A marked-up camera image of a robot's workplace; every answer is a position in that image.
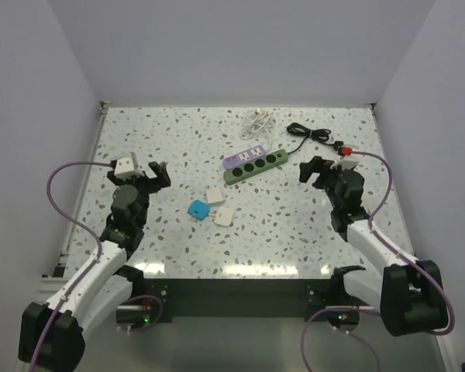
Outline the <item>green power strip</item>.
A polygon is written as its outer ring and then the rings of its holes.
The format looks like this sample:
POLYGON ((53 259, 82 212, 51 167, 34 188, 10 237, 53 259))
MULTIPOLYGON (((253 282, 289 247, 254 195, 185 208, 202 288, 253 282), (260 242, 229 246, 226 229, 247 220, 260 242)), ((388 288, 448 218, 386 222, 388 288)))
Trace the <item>green power strip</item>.
POLYGON ((255 160, 228 169, 223 173, 224 182, 233 185, 248 178, 262 174, 288 162, 288 152, 284 149, 274 151, 255 160))

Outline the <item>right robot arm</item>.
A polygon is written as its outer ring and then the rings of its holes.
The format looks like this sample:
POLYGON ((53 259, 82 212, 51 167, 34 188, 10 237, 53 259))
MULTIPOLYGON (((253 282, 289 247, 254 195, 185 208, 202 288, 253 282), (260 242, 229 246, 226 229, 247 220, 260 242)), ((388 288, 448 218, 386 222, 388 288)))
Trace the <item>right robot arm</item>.
POLYGON ((315 156, 301 163, 299 180, 317 176, 313 187, 323 190, 332 206, 332 228, 359 250, 379 272, 379 281, 358 279, 361 267, 334 271, 329 293, 338 304, 359 298, 377 309, 393 336, 417 332, 442 335, 454 325, 452 305, 443 290, 439 267, 419 260, 391 242, 374 223, 374 215, 362 204, 364 177, 357 161, 323 159, 315 156))

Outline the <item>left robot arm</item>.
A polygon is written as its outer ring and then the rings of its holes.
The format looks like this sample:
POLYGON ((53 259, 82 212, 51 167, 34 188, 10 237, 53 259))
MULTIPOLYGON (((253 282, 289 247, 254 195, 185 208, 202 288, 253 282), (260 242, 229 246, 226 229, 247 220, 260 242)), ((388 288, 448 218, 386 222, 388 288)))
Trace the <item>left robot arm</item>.
POLYGON ((116 189, 101 234, 70 219, 94 238, 96 247, 57 292, 24 310, 18 358, 29 370, 75 370, 88 337, 119 305, 140 303, 150 309, 128 326, 128 332, 147 330, 161 320, 164 300, 147 293, 143 272, 127 265, 144 236, 150 195, 171 186, 165 163, 150 162, 148 166, 152 177, 139 169, 133 155, 106 165, 107 177, 116 189))

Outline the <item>white charger plug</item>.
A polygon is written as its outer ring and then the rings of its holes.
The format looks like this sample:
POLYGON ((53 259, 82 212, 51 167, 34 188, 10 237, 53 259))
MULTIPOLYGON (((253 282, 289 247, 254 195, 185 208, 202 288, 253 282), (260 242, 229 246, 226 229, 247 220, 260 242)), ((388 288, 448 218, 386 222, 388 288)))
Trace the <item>white charger plug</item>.
POLYGON ((205 196, 209 205, 224 202, 222 191, 217 187, 208 188, 205 192, 205 196))
POLYGON ((233 221, 233 216, 234 216, 234 210, 221 206, 219 207, 213 215, 213 222, 218 225, 218 226, 230 226, 232 221, 233 221))

